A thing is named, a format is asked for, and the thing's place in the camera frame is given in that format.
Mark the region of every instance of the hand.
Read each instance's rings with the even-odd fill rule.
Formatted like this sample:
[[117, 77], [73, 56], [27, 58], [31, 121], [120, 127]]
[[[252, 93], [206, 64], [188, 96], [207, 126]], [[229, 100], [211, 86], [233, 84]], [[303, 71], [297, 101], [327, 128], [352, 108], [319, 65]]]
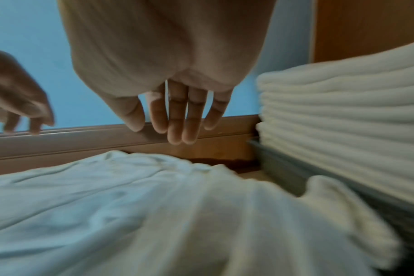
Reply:
[[[77, 75], [133, 131], [151, 122], [172, 144], [214, 128], [255, 64], [275, 0], [58, 0]], [[165, 99], [165, 82], [169, 99]], [[169, 118], [165, 102], [169, 101]]]
[[14, 132], [20, 117], [30, 119], [30, 133], [39, 134], [42, 124], [54, 125], [46, 93], [9, 54], [0, 51], [0, 122], [4, 132]]

